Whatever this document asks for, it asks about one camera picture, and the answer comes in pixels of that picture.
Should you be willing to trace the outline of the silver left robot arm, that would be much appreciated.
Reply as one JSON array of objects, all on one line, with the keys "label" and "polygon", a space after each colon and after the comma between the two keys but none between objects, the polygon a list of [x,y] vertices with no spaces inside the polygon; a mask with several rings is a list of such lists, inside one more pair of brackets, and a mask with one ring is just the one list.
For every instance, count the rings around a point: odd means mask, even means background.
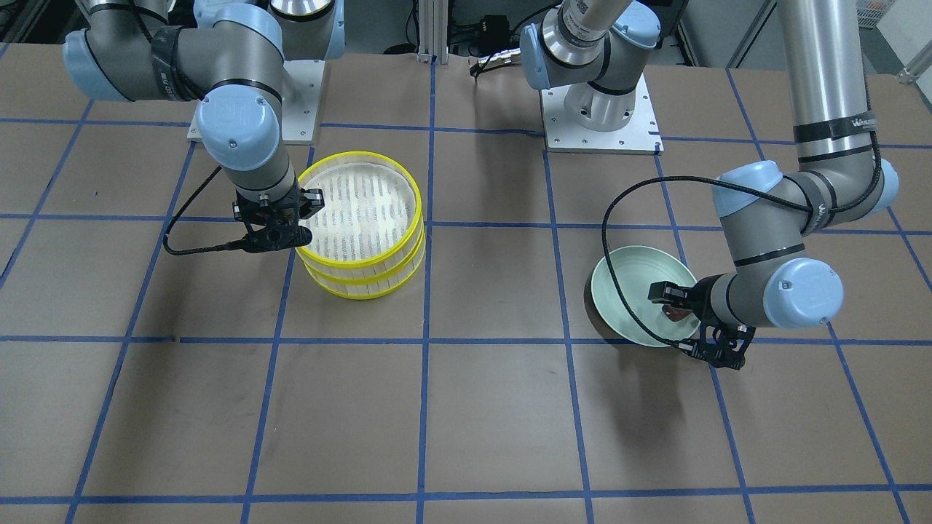
[{"label": "silver left robot arm", "polygon": [[[853,1],[781,1],[799,169],[755,162],[709,180],[733,262],[692,276],[669,253],[603,243],[593,305],[618,335],[673,347],[715,368],[742,368],[762,326],[825,325],[841,278],[809,258],[805,237],[882,211],[899,177],[879,152]],[[642,74],[661,23],[636,1],[563,1],[521,30],[527,83],[540,92],[550,146],[612,150],[648,116]]]}]

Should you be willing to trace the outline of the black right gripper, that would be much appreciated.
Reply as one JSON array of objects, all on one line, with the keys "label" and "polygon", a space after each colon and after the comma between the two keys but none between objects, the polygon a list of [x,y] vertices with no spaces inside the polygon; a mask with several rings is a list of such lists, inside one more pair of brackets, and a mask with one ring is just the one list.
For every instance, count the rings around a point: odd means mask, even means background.
[{"label": "black right gripper", "polygon": [[259,202],[237,195],[233,215],[244,223],[246,235],[231,242],[231,249],[267,253],[307,246],[313,240],[312,230],[301,221],[323,208],[324,193],[319,188],[292,186],[280,199],[262,195]]}]

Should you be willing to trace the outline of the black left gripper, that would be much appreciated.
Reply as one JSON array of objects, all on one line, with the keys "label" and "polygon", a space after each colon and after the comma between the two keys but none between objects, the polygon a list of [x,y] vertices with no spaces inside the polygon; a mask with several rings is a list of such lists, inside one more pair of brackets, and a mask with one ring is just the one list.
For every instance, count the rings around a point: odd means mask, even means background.
[{"label": "black left gripper", "polygon": [[706,277],[692,287],[669,281],[653,282],[648,292],[650,302],[663,305],[663,311],[686,311],[699,319],[700,324],[696,338],[675,341],[652,330],[648,333],[656,341],[676,347],[683,354],[708,362],[714,368],[739,370],[745,365],[746,350],[756,329],[743,324],[726,324],[716,315],[712,306],[712,290],[718,279]]}]

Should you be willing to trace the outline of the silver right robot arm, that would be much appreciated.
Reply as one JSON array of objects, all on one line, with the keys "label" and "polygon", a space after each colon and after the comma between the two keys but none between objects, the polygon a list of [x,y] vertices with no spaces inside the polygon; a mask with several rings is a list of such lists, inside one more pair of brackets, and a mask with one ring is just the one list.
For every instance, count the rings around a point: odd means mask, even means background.
[{"label": "silver right robot arm", "polygon": [[342,1],[197,1],[197,25],[170,25],[165,1],[92,1],[63,60],[93,100],[196,100],[195,138],[235,186],[245,226],[224,251],[309,245],[319,189],[299,185],[287,146],[310,145],[324,66],[345,51]]}]

